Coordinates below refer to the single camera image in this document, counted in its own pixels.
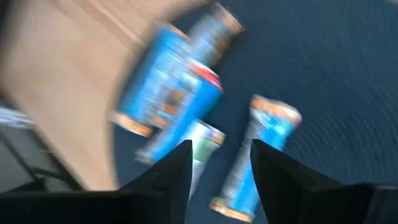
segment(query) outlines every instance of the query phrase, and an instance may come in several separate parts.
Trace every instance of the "wooden surface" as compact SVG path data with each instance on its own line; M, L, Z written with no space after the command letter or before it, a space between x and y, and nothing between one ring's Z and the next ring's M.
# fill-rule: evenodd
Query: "wooden surface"
M116 189L108 115L118 86L162 21L197 0L21 1L2 90L87 189Z

